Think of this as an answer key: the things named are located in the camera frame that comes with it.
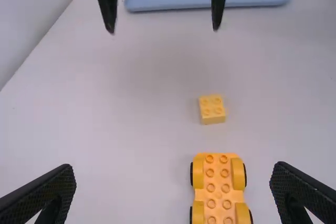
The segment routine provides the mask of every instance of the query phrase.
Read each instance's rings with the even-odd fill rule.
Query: toy car
[[[253,224],[244,200],[246,168],[233,153],[200,153],[190,165],[190,224]]]

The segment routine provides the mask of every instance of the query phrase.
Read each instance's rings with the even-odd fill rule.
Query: lego stud
[[[205,160],[208,162],[208,163],[212,163],[214,161],[214,156],[212,155],[207,155]]]
[[[230,186],[228,184],[224,184],[222,186],[222,192],[227,194],[229,191],[230,191]]]
[[[207,203],[208,208],[215,208],[216,207],[216,202],[213,199],[210,199]]]
[[[224,219],[224,224],[233,224],[233,220],[230,217]]]
[[[222,176],[223,178],[227,178],[227,177],[229,176],[229,171],[228,171],[227,169],[223,169],[223,170],[221,171],[221,176]]]
[[[215,172],[214,172],[214,170],[212,170],[212,169],[208,169],[208,170],[206,170],[205,174],[206,174],[208,177],[212,178],[212,177],[214,176]]]
[[[211,216],[208,218],[208,224],[216,224],[216,218]]]
[[[225,209],[230,209],[231,208],[231,201],[229,201],[229,200],[224,200],[223,201],[223,207],[225,208]]]
[[[207,99],[201,99],[201,105],[207,106],[209,104]]]
[[[210,109],[204,109],[202,110],[203,115],[210,115]]]
[[[222,108],[215,108],[215,113],[216,114],[221,114],[223,112]]]
[[[206,189],[209,193],[213,193],[216,190],[216,187],[214,184],[209,184]]]
[[[216,97],[216,98],[213,100],[213,103],[215,103],[215,104],[221,104],[221,103],[222,103],[222,100],[221,100],[221,98]]]
[[[222,155],[222,156],[219,158],[219,161],[220,161],[222,164],[226,164],[227,161],[228,161],[228,158],[227,158],[227,156]]]

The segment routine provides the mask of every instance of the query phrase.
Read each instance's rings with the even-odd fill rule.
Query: yellow lego brick
[[[234,153],[200,153],[191,165],[192,224],[251,224],[244,200],[246,170]]]
[[[203,124],[225,122],[225,108],[223,99],[219,94],[204,95],[198,101]]]

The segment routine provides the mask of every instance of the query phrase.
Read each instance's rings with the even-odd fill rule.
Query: white table surface
[[[336,188],[332,0],[129,14],[109,35],[97,0],[74,0],[0,93],[0,196],[63,163],[77,191],[67,223],[188,223],[189,165],[235,152],[255,223],[280,223],[269,179],[286,161]],[[229,115],[199,124],[197,97]]]

